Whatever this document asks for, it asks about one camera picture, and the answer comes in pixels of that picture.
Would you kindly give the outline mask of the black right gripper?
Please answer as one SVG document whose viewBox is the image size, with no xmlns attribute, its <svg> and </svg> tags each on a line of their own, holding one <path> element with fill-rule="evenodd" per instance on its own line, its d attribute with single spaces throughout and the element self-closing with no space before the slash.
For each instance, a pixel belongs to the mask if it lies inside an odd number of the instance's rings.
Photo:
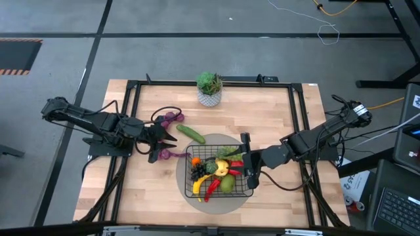
<svg viewBox="0 0 420 236">
<path fill-rule="evenodd" d="M 251 150 L 251 139 L 248 132 L 241 133 L 240 138 L 242 145 L 239 145 L 233 152 L 227 153 L 224 156 L 230 157 L 242 154 L 244 167 L 231 167 L 231 169 L 239 172 L 260 172 L 262 165 L 261 151 L 259 149 Z"/>
</svg>

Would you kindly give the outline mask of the red bell pepper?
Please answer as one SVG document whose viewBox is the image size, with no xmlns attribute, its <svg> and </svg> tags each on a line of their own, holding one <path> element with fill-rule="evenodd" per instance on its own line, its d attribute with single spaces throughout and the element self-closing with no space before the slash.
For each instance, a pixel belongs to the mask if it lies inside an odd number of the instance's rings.
<svg viewBox="0 0 420 236">
<path fill-rule="evenodd" d="M 244 167 L 244 163 L 242 161 L 230 161 L 228 173 L 232 175 L 242 175 L 243 172 L 239 172 L 237 170 L 232 170 L 231 167 Z"/>
</svg>

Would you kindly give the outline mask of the purple grape bunch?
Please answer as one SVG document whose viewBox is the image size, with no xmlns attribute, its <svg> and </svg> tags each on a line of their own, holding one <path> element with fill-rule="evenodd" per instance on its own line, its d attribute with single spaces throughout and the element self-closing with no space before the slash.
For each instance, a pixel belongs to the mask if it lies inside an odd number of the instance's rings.
<svg viewBox="0 0 420 236">
<path fill-rule="evenodd" d="M 184 121 L 184 115 L 181 112 L 179 112 L 179 113 L 173 113 L 172 111 L 167 112 L 165 115 L 160 115 L 158 118 L 163 120 L 161 122 L 161 126 L 165 130 L 167 130 L 169 128 L 169 125 L 174 121 L 178 121 L 178 122 L 183 122 Z M 189 157 L 189 156 L 190 156 L 189 153 L 173 153 L 173 152 L 169 151 L 168 149 L 162 149 L 159 152 L 158 159 L 159 160 L 168 160 L 171 157 L 183 158 L 183 157 Z"/>
</svg>

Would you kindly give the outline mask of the green grape bunch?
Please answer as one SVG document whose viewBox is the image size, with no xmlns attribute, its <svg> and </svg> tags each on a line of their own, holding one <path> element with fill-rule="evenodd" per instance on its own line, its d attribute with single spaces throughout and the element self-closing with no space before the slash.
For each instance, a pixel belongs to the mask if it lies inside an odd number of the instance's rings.
<svg viewBox="0 0 420 236">
<path fill-rule="evenodd" d="M 215 154 L 217 159 L 224 159 L 228 161 L 242 161 L 242 154 L 228 155 L 236 151 L 238 148 L 234 146 L 221 146 Z"/>
</svg>

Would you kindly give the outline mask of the yellow bell pepper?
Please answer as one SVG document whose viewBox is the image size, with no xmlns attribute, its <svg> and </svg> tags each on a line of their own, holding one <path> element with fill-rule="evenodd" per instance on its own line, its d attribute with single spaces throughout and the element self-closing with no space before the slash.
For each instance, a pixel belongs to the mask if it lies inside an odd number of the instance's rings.
<svg viewBox="0 0 420 236">
<path fill-rule="evenodd" d="M 228 174 L 229 164 L 225 160 L 217 159 L 216 161 L 217 170 L 215 171 L 216 176 L 226 176 Z"/>
</svg>

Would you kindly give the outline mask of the green cucumber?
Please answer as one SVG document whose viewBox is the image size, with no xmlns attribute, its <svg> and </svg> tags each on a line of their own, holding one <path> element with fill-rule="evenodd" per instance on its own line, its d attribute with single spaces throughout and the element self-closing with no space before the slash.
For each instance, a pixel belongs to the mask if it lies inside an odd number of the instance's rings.
<svg viewBox="0 0 420 236">
<path fill-rule="evenodd" d="M 177 125 L 177 130 L 199 144 L 205 144 L 205 138 L 194 129 L 185 125 Z"/>
</svg>

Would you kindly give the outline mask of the black wire basket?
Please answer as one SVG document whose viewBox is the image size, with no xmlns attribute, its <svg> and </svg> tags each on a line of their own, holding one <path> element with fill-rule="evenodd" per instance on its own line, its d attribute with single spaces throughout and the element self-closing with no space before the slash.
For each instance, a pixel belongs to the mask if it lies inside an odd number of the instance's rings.
<svg viewBox="0 0 420 236">
<path fill-rule="evenodd" d="M 243 174 L 238 145 L 191 145 L 186 148 L 184 193 L 208 202 L 210 198 L 250 197 L 253 190 Z"/>
</svg>

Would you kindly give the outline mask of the green pear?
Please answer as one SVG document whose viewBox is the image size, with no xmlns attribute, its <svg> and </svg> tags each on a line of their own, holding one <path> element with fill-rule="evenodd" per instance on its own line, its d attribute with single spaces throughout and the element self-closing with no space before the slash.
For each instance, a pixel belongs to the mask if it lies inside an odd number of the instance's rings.
<svg viewBox="0 0 420 236">
<path fill-rule="evenodd" d="M 223 179 L 220 182 L 220 190 L 223 193 L 231 193 L 234 189 L 234 186 L 236 184 L 236 177 L 231 174 L 227 174 L 223 177 Z"/>
</svg>

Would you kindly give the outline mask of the red chili pepper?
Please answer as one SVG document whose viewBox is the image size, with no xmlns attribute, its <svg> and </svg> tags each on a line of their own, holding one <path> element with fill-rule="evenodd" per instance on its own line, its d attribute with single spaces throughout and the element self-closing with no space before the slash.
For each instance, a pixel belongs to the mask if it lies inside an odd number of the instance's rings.
<svg viewBox="0 0 420 236">
<path fill-rule="evenodd" d="M 204 197 L 204 201 L 207 203 L 210 199 L 210 197 L 212 196 L 213 192 L 220 186 L 221 184 L 221 179 L 220 178 L 215 178 L 211 184 L 209 185 L 209 187 L 207 188 L 207 191 L 205 193 L 205 197 Z"/>
</svg>

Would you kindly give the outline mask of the black grape bunch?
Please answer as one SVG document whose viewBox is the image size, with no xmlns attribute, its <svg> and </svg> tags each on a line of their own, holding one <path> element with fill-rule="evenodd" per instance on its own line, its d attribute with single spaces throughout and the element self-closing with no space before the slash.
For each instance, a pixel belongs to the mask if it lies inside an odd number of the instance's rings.
<svg viewBox="0 0 420 236">
<path fill-rule="evenodd" d="M 205 166 L 202 164 L 196 164 L 191 168 L 190 179 L 193 182 L 198 181 L 200 178 L 204 177 L 207 174 Z"/>
</svg>

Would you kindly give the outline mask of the yellow banana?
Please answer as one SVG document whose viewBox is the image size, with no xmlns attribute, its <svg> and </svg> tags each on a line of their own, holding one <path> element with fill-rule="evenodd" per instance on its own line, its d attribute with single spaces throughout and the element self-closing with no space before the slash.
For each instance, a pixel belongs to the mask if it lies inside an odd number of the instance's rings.
<svg viewBox="0 0 420 236">
<path fill-rule="evenodd" d="M 199 202 L 201 202 L 201 197 L 199 196 L 199 194 L 200 194 L 200 187 L 201 187 L 201 184 L 202 184 L 204 181 L 206 181 L 206 179 L 208 179 L 208 178 L 210 178 L 210 177 L 212 177 L 212 174 L 205 175 L 205 176 L 203 176 L 203 177 L 199 178 L 197 181 L 195 181 L 195 182 L 194 182 L 194 185 L 193 185 L 193 194 L 194 194 L 196 197 L 198 197 L 198 201 L 199 201 Z"/>
</svg>

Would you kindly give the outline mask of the round grey placemat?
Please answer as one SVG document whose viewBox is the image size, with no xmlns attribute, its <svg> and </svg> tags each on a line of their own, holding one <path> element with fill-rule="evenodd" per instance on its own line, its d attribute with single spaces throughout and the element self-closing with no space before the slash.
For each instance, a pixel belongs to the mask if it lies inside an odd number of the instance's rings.
<svg viewBox="0 0 420 236">
<path fill-rule="evenodd" d="M 181 158 L 176 164 L 176 180 L 177 187 L 182 195 L 182 198 L 196 210 L 207 214 L 228 214 L 239 209 L 252 195 L 253 190 L 247 186 L 247 178 L 245 176 L 237 176 L 236 184 L 231 193 L 223 193 L 220 188 L 217 188 L 209 201 L 204 201 L 207 188 L 213 181 L 214 177 L 210 177 L 200 188 L 199 196 L 201 202 L 198 201 L 193 193 L 193 181 L 190 179 L 191 159 L 199 157 L 206 159 L 215 156 L 216 152 L 221 146 L 237 147 L 241 142 L 231 136 L 225 134 L 206 134 L 205 145 L 201 146 L 197 142 L 192 141 L 186 144 L 183 153 L 189 153 L 191 156 Z"/>
</svg>

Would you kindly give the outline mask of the white printed box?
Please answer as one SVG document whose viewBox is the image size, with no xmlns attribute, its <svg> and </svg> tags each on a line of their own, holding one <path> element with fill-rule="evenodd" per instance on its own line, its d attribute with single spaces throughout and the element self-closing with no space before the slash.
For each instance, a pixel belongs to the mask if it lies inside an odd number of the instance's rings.
<svg viewBox="0 0 420 236">
<path fill-rule="evenodd" d="M 367 183 L 370 171 L 366 170 L 347 177 L 340 178 L 341 188 L 345 197 L 359 201 Z"/>
</svg>

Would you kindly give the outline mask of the black chair base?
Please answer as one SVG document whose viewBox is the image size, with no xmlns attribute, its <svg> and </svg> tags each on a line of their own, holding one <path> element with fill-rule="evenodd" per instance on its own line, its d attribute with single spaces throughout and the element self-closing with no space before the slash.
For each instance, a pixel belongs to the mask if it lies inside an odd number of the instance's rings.
<svg viewBox="0 0 420 236">
<path fill-rule="evenodd" d="M 12 155 L 14 157 L 23 157 L 24 156 L 23 151 L 19 151 L 17 149 L 11 148 L 9 146 L 4 146 L 0 144 L 0 156 L 2 155 Z"/>
</svg>

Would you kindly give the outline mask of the black laptop keyboard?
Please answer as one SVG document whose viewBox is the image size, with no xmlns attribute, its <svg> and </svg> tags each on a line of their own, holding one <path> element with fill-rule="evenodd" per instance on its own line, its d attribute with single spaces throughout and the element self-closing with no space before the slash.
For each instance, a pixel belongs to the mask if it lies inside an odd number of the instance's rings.
<svg viewBox="0 0 420 236">
<path fill-rule="evenodd" d="M 367 228 L 381 235 L 420 236 L 420 175 L 380 161 L 369 202 Z"/>
</svg>

